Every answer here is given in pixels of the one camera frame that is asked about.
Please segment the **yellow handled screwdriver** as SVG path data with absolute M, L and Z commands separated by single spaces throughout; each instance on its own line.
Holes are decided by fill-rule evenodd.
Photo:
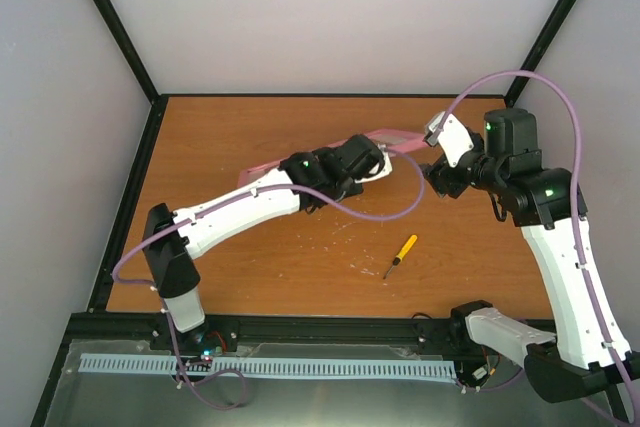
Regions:
M 416 234 L 412 234 L 407 240 L 406 242 L 402 245 L 402 247 L 400 248 L 400 250 L 396 253 L 396 255 L 394 256 L 389 268 L 387 269 L 387 271 L 385 272 L 385 274 L 383 275 L 384 279 L 387 279 L 389 277 L 389 275 L 393 272 L 393 270 L 402 263 L 402 261 L 404 260 L 404 258 L 406 257 L 407 253 L 412 249 L 412 247 L 415 245 L 416 241 L 418 240 L 418 236 Z

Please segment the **pink wooden picture frame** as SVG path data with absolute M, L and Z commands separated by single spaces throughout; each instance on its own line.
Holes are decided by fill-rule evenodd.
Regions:
M 384 145 L 402 153 L 410 153 L 426 147 L 423 142 L 423 134 L 416 132 L 383 128 L 366 132 L 365 136 L 377 145 Z M 282 159 L 277 159 L 242 170 L 238 177 L 237 186 L 243 187 L 257 180 L 281 161 Z

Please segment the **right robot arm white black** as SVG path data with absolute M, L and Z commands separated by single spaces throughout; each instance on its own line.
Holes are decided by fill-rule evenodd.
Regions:
M 521 230 L 544 282 L 556 331 L 540 331 L 476 301 L 452 310 L 456 343 L 486 346 L 512 360 L 550 403 L 588 397 L 639 377 L 639 355 L 619 329 L 590 251 L 584 200 L 571 219 L 571 174 L 545 168 L 537 123 L 523 109 L 484 116 L 478 134 L 441 112 L 425 127 L 425 141 L 443 154 L 423 175 L 441 197 L 472 187 L 488 193 L 495 218 Z

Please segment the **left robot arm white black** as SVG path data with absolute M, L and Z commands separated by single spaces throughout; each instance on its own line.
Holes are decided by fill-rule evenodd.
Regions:
M 337 147 L 297 152 L 255 181 L 209 202 L 171 211 L 164 203 L 147 215 L 143 237 L 177 225 L 176 231 L 143 249 L 153 282 L 173 320 L 172 335 L 186 349 L 201 347 L 208 325 L 198 293 L 194 261 L 221 242 L 276 217 L 312 213 L 327 202 L 299 185 L 340 202 L 363 192 L 365 182 L 391 173 L 389 154 L 363 134 Z

